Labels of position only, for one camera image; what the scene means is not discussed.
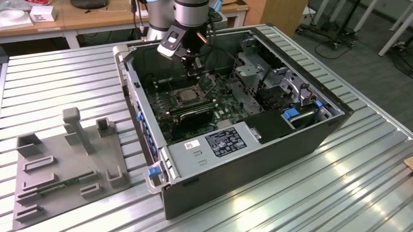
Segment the aluminum extrusion table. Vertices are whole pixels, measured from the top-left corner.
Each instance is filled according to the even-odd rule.
[[[174,220],[148,191],[146,166],[113,58],[104,45],[13,57],[3,66],[0,231],[13,230],[17,136],[63,133],[61,112],[77,106],[83,126],[117,122],[133,187],[26,231],[412,231],[412,132],[275,28],[257,26],[356,110],[313,154]]]

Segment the wall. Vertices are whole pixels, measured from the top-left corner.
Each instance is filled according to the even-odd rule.
[[[367,6],[370,6],[371,2],[372,0],[361,0],[361,4]],[[410,4],[410,0],[379,0],[375,10],[398,20]]]

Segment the motherboard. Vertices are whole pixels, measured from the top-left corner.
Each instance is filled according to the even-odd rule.
[[[204,74],[194,85],[154,82],[149,102],[169,145],[225,128],[249,116],[229,88],[229,77]]]

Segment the warning label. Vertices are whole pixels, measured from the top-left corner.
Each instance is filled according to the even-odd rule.
[[[247,147],[245,141],[240,137],[235,127],[206,136],[206,141],[218,157]]]

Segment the blue latch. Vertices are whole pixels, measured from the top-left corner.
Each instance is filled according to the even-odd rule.
[[[141,121],[144,119],[144,116],[142,116],[142,111],[138,112],[138,117],[137,117],[138,121]]]
[[[317,105],[319,108],[321,108],[321,107],[323,107],[321,101],[317,100],[317,101],[316,101],[316,105]]]
[[[156,176],[160,176],[161,173],[162,173],[162,170],[161,170],[160,166],[149,168],[149,176],[150,176],[150,178],[153,178]]]
[[[297,115],[300,115],[300,112],[297,109],[293,108],[293,109],[288,109],[283,115],[285,116],[287,119],[291,119],[292,117],[296,117]]]

